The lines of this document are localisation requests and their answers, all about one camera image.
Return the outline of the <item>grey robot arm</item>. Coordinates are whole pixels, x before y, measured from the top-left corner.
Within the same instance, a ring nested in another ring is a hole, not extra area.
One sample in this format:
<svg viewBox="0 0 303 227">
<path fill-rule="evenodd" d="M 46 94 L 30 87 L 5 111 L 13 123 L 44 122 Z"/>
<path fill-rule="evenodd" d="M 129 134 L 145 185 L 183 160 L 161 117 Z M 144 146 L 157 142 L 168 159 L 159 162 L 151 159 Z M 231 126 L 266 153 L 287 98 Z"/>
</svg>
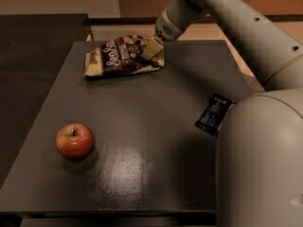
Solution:
<svg viewBox="0 0 303 227">
<path fill-rule="evenodd" d="M 216 149 L 218 227 L 303 227 L 303 45 L 242 0 L 172 0 L 155 37 L 210 14 L 263 92 L 239 102 Z"/>
</svg>

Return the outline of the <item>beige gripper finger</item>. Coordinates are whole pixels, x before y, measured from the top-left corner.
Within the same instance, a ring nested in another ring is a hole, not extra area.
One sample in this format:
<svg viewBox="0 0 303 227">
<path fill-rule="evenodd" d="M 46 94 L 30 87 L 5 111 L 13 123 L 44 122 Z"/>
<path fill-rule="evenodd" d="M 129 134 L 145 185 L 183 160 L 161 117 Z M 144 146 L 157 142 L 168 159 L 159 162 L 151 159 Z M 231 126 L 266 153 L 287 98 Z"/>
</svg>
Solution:
<svg viewBox="0 0 303 227">
<path fill-rule="evenodd" d="M 164 48 L 162 41 L 157 37 L 151 37 L 144 48 L 141 57 L 149 61 Z"/>
</svg>

